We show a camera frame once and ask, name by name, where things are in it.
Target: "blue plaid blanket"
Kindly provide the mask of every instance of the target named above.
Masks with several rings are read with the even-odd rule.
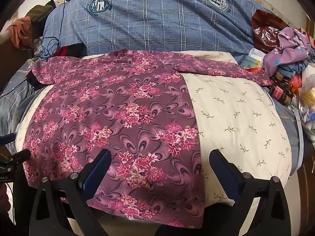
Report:
[[[85,54],[130,50],[229,52],[240,63],[253,48],[253,0],[71,0],[60,45],[84,42]],[[44,37],[59,37],[63,5],[49,15]],[[45,39],[41,56],[56,50]]]

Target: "floral garment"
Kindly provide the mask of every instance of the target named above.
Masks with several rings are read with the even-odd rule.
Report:
[[[106,148],[112,164],[91,207],[200,228],[205,192],[192,100],[179,71],[228,75],[268,85],[263,74],[181,53],[128,51],[97,58],[53,57],[31,70],[54,84],[27,129],[26,177],[66,178]]]

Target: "orange cloth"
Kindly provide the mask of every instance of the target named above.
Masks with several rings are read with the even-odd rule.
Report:
[[[13,45],[19,50],[28,50],[32,46],[33,30],[30,17],[15,20],[7,30]]]

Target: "bolt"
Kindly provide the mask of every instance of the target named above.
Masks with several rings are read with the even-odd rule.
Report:
[[[74,173],[72,173],[72,174],[70,175],[70,178],[71,178],[71,179],[76,179],[78,176],[79,176],[79,174],[76,173],[76,172],[74,172]]]
[[[42,182],[43,183],[46,183],[48,181],[48,177],[47,176],[44,176],[43,178],[42,178]]]
[[[243,177],[245,177],[245,178],[251,178],[252,175],[251,175],[250,173],[248,173],[248,172],[244,172],[244,173],[243,173]]]
[[[280,179],[279,179],[279,177],[277,177],[277,176],[273,176],[272,179],[273,179],[273,181],[275,181],[276,183],[280,182]]]

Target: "bottle label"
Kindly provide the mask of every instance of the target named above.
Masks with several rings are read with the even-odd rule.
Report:
[[[283,89],[281,89],[279,86],[275,86],[275,89],[271,96],[276,100],[280,100],[282,95],[283,95]]]

